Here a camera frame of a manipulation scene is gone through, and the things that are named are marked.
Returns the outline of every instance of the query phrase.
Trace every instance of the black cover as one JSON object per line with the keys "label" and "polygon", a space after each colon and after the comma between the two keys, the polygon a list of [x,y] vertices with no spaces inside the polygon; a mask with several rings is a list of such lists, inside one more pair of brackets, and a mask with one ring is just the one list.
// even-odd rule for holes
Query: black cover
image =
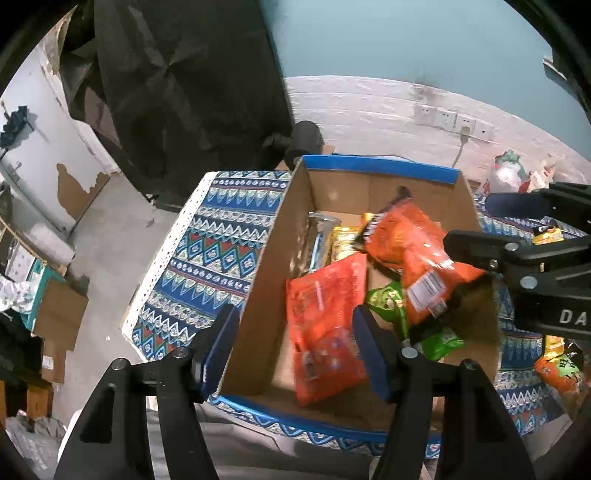
{"label": "black cover", "polygon": [[68,26],[60,74],[72,117],[124,174],[181,207],[212,170],[273,169],[291,112],[257,0],[90,0]]}

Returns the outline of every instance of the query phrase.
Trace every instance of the orange snack bag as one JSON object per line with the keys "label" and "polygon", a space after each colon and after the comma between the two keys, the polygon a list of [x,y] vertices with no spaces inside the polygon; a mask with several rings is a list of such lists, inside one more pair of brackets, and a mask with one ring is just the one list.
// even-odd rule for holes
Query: orange snack bag
{"label": "orange snack bag", "polygon": [[367,378],[353,337],[353,309],[365,298],[367,258],[355,253],[287,282],[295,394],[302,406]]}
{"label": "orange snack bag", "polygon": [[363,239],[369,255],[392,270],[402,271],[407,319],[412,326],[445,312],[453,290],[484,271],[447,256],[445,231],[406,192],[376,217],[377,221],[368,224]]}

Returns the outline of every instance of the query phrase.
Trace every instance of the patterned tablecloth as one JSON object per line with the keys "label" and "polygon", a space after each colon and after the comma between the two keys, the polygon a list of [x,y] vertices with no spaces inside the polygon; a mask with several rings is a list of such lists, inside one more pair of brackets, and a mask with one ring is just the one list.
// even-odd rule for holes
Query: patterned tablecloth
{"label": "patterned tablecloth", "polygon": [[[150,265],[122,327],[143,361],[188,345],[224,304],[242,310],[290,179],[288,171],[204,176]],[[486,232],[531,240],[532,228],[549,220],[495,219],[484,212],[481,197],[475,202]],[[566,236],[582,235],[567,226],[564,231]],[[501,283],[498,304],[502,355],[495,388],[524,435],[563,411],[533,368],[541,355],[541,335],[515,328],[511,299]],[[209,401],[241,420],[316,445],[378,455],[385,442],[385,432],[344,432],[304,419],[284,420],[224,397]],[[439,443],[438,436],[430,439],[428,458],[439,455]]]}

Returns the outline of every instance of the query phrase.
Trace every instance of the green snack bag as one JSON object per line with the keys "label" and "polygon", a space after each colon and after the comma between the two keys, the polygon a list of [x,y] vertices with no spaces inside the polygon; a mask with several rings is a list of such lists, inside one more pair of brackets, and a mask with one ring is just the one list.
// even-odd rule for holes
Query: green snack bag
{"label": "green snack bag", "polygon": [[456,333],[449,327],[445,327],[441,332],[425,338],[419,343],[423,355],[429,360],[441,360],[452,350],[464,346],[464,340],[459,338]]}
{"label": "green snack bag", "polygon": [[400,325],[404,337],[408,338],[402,285],[399,281],[394,280],[384,288],[370,290],[365,296],[365,303],[387,322],[394,326]]}
{"label": "green snack bag", "polygon": [[[402,285],[399,281],[395,280],[384,288],[370,290],[365,296],[365,303],[384,320],[392,323],[397,331],[401,331],[404,338],[403,343],[408,345],[406,311]],[[445,327],[441,332],[431,335],[415,345],[417,350],[433,361],[438,361],[452,350],[463,346],[464,341],[449,327]]]}

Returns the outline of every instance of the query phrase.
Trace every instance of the open cardboard box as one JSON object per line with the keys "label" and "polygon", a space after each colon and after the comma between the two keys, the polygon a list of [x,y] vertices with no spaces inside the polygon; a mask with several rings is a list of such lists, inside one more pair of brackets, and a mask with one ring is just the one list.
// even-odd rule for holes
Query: open cardboard box
{"label": "open cardboard box", "polygon": [[[445,230],[479,231],[472,195],[461,172],[432,165],[378,158],[308,155],[301,161],[279,209],[243,311],[220,394],[239,395],[243,405],[317,420],[339,427],[388,430],[394,406],[386,405],[365,382],[323,401],[300,407],[294,393],[293,350],[285,319],[285,282],[294,278],[310,211],[361,224],[360,214],[377,212],[399,186],[410,189],[418,206]],[[368,289],[391,280],[370,266]],[[466,346],[447,356],[480,363],[490,379],[498,367],[499,339],[493,289],[482,283],[464,298],[452,327]],[[383,327],[389,324],[382,322]]]}

